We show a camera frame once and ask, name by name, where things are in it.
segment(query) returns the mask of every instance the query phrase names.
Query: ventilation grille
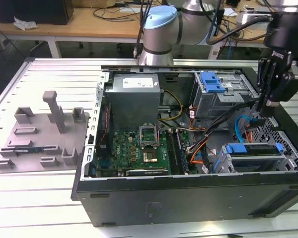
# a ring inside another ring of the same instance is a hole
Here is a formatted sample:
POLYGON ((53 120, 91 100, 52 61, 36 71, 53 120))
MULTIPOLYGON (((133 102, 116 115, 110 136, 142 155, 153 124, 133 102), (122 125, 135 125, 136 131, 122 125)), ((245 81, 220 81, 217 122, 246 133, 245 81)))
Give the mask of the ventilation grille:
POLYGON ((262 127, 258 127, 256 131, 253 132, 253 140, 254 142, 261 143, 281 143, 286 151, 284 154, 287 157, 290 157, 294 160, 294 162, 298 166, 298 152, 295 147, 291 144, 287 136, 282 131, 273 130, 276 127, 273 124, 272 119, 267 119, 265 125, 262 127))

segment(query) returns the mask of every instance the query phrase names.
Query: floor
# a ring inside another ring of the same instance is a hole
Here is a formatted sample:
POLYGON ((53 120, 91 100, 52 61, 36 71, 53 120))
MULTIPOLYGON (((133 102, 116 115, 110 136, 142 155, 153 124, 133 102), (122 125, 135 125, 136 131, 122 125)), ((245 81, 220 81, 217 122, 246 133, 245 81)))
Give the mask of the floor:
MULTIPOLYGON (((30 50, 35 46, 34 41, 16 41, 16 47, 26 56, 30 56, 30 50)), ((94 54, 90 55, 87 43, 83 43, 84 48, 80 49, 76 42, 59 42, 59 47, 64 58, 132 58, 134 44, 122 44, 121 52, 117 51, 115 43, 94 43, 94 54)), ((23 63, 23 56, 6 42, 6 50, 0 52, 0 94, 19 67, 23 63)), ((173 47, 173 57, 179 58, 179 46, 173 47)), ((207 59, 210 47, 208 46, 186 46, 183 59, 207 59)), ((236 48, 231 50, 230 59, 233 60, 259 60, 261 51, 257 48, 236 48)), ((50 58, 51 54, 48 45, 43 45, 35 51, 34 56, 37 58, 50 58)), ((228 47, 226 47, 220 59, 227 59, 228 47)))

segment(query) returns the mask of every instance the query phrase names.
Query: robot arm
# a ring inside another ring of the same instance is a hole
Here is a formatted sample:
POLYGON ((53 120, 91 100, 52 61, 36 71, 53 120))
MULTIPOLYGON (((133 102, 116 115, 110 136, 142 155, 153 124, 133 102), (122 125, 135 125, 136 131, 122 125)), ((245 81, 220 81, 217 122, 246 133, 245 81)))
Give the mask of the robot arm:
POLYGON ((270 54, 258 64, 257 111, 264 117, 271 117, 279 102, 289 101, 298 91, 298 72, 291 71, 293 59, 298 59, 298 11, 272 12, 272 18, 264 40, 270 54))
POLYGON ((267 1, 268 12, 225 32, 216 24, 219 0, 214 9, 211 0, 191 0, 183 5, 181 13, 170 12, 168 7, 154 7, 149 12, 144 27, 144 49, 139 58, 141 65, 172 65, 171 47, 175 44, 199 44, 206 41, 214 45, 228 37, 234 39, 234 33, 259 22, 268 22, 264 45, 271 49, 270 55, 259 61, 258 87, 260 100, 257 111, 263 117, 271 117, 279 102, 290 100, 298 91, 298 72, 291 72, 294 59, 298 59, 298 6, 289 5, 290 1, 279 1, 280 6, 272 7, 267 1), (215 40, 210 39, 214 29, 218 28, 223 35, 215 40))

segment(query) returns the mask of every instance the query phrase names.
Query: metal workbench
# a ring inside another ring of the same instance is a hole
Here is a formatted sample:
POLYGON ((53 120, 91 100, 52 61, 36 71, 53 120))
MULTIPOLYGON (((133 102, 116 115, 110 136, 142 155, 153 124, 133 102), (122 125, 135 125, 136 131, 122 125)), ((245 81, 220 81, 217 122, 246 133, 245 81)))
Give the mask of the metal workbench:
MULTIPOLYGON (((45 90, 55 90, 64 112, 91 112, 100 65, 135 64, 133 59, 36 59, 25 62, 0 96, 0 147, 14 112, 30 106, 48 112, 45 90)), ((244 66, 256 61, 175 60, 176 65, 244 66)), ((298 94, 284 104, 298 123, 298 94)), ((243 237, 298 238, 298 204, 276 218, 94 228, 80 202, 70 199, 75 171, 0 175, 0 237, 243 237)))

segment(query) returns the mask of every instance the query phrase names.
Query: sticker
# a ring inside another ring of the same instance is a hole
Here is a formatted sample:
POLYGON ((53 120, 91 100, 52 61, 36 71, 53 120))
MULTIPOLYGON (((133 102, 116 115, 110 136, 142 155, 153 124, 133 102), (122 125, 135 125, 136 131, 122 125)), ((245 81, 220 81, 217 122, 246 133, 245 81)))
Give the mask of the sticker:
POLYGON ((205 167, 205 165, 202 165, 202 171, 205 173, 205 174, 208 174, 209 173, 209 170, 207 167, 205 167))
POLYGON ((29 152, 28 150, 14 150, 16 153, 26 153, 29 152))
POLYGON ((230 83, 222 83, 223 88, 229 88, 232 87, 230 83))
POLYGON ((123 88, 153 88, 152 78, 124 78, 123 88))
POLYGON ((190 118, 192 118, 192 119, 194 119, 195 117, 194 117, 194 111, 190 111, 190 118))

